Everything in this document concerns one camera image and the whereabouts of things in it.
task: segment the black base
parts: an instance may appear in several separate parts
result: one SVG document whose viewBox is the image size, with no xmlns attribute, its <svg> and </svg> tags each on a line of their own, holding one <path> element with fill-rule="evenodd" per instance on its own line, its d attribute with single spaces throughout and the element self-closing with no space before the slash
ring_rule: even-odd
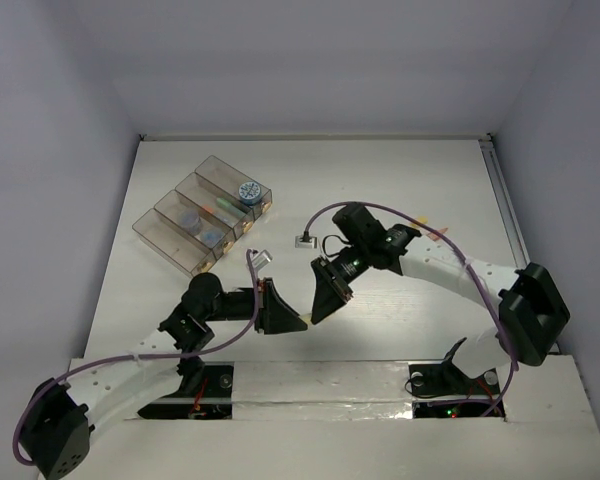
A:
<svg viewBox="0 0 600 480">
<path fill-rule="evenodd" d="M 471 380 L 449 363 L 410 363 L 407 390 L 416 398 L 431 399 L 446 395 L 462 395 L 480 393 L 478 382 L 487 385 L 492 395 L 500 393 L 500 385 L 488 385 L 484 375 Z"/>
</svg>

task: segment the cable tie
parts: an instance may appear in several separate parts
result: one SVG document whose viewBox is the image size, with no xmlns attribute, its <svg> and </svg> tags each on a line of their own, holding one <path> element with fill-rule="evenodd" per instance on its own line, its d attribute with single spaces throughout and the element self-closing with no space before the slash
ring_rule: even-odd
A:
<svg viewBox="0 0 600 480">
<path fill-rule="evenodd" d="M 127 350 L 127 353 L 131 355 L 133 357 L 133 361 L 136 362 L 138 366 L 140 366 L 140 362 L 142 361 L 142 359 L 140 358 L 141 354 L 133 350 Z"/>
<path fill-rule="evenodd" d="M 473 263 L 473 258 L 465 257 L 464 261 L 462 262 L 462 268 L 467 270 L 469 268 L 469 265 L 471 265 L 472 263 Z"/>
</svg>

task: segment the black cable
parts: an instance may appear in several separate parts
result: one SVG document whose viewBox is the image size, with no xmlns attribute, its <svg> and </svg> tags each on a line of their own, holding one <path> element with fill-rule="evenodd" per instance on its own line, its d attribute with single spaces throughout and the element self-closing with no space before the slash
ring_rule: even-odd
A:
<svg viewBox="0 0 600 480">
<path fill-rule="evenodd" d="M 407 385 L 409 385 L 411 383 L 411 379 L 407 380 L 404 384 L 404 390 L 405 392 L 407 392 L 409 395 L 411 395 L 413 398 L 419 399 L 419 400 L 432 400 L 434 398 L 439 398 L 439 397 L 446 397 L 447 395 L 416 395 L 414 394 L 411 390 L 409 390 L 407 388 Z"/>
<path fill-rule="evenodd" d="M 327 253 L 327 248 L 326 248 L 327 238 L 330 238 L 330 237 L 337 238 L 338 240 L 340 240 L 340 242 L 342 242 L 343 245 L 347 245 L 347 246 L 351 245 L 349 242 L 347 242 L 340 235 L 335 235 L 335 234 L 334 235 L 327 235 L 326 237 L 324 237 L 322 239 L 322 253 L 324 253 L 324 256 L 327 257 L 327 258 L 333 258 L 333 257 L 337 257 L 338 256 L 338 253 L 331 253 L 331 254 Z"/>
</svg>

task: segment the screw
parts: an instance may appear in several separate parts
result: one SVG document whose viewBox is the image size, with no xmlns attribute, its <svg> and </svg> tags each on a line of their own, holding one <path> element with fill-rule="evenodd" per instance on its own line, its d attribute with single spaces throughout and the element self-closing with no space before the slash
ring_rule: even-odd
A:
<svg viewBox="0 0 600 480">
<path fill-rule="evenodd" d="M 498 375 L 493 370 L 489 370 L 488 372 L 484 372 L 484 381 L 487 382 L 487 385 L 497 385 L 498 384 Z"/>
<path fill-rule="evenodd" d="M 414 387 L 421 387 L 424 385 L 424 378 L 422 372 L 413 372 L 411 374 L 411 385 Z"/>
<path fill-rule="evenodd" d="M 220 377 L 219 382 L 221 388 L 231 388 L 231 385 L 233 385 L 233 378 L 231 378 L 231 375 L 225 373 Z"/>
</svg>

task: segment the orange object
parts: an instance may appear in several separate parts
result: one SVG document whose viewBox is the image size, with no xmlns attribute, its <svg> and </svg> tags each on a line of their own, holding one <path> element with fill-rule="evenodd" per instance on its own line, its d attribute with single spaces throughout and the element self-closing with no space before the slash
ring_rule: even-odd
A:
<svg viewBox="0 0 600 480">
<path fill-rule="evenodd" d="M 449 229 L 447 227 L 444 227 L 444 228 L 441 228 L 441 229 L 438 230 L 438 232 L 441 235 L 444 235 L 448 231 L 449 231 Z M 427 233 L 427 237 L 429 237 L 434 242 L 437 242 L 438 240 L 440 240 L 440 237 L 438 235 L 436 235 L 435 233 Z"/>
</svg>

